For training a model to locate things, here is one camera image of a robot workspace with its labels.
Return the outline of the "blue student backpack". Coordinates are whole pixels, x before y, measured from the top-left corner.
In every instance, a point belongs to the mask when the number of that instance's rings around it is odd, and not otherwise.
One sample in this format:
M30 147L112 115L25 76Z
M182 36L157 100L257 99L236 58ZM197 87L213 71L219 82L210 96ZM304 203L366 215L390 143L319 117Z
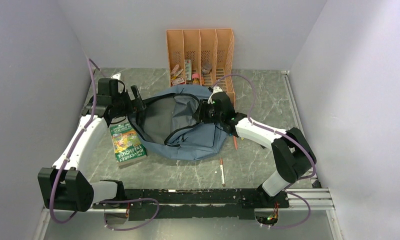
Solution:
M228 136L214 123L199 123L194 113L208 88L182 84L143 100L144 110L129 113L129 124L146 150L173 160L198 161L217 155Z

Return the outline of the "green Treehouse book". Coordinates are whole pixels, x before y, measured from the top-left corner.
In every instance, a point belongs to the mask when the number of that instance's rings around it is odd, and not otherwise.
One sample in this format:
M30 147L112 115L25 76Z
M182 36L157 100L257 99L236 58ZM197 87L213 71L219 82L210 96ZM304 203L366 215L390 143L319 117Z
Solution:
M119 168L125 168L147 157L136 131L129 123L110 127L116 162Z

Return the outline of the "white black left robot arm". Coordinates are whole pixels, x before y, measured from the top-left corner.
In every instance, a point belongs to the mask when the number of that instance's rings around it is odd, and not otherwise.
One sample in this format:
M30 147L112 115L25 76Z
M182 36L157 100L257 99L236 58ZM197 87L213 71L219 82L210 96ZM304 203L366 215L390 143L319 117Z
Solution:
M46 208L85 212L92 204L107 202L119 208L126 201L123 183L119 180L100 180L90 183L84 176L87 163L102 136L108 131L113 119L127 117L143 111L146 106L138 88L119 91L121 80L102 78L98 92L90 98L82 110L77 130L64 153L52 167L43 167L38 181Z

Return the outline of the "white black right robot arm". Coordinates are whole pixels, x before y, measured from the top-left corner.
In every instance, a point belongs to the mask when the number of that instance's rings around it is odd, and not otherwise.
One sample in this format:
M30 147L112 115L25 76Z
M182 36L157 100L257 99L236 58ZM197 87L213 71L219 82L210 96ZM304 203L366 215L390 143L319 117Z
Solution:
M316 158L300 129L283 130L254 121L248 115L236 112L225 92L214 93L208 100L202 100L193 117L199 123L217 124L228 134L272 150L276 171L261 184L257 197L263 207L275 203L277 194L287 187L316 173Z

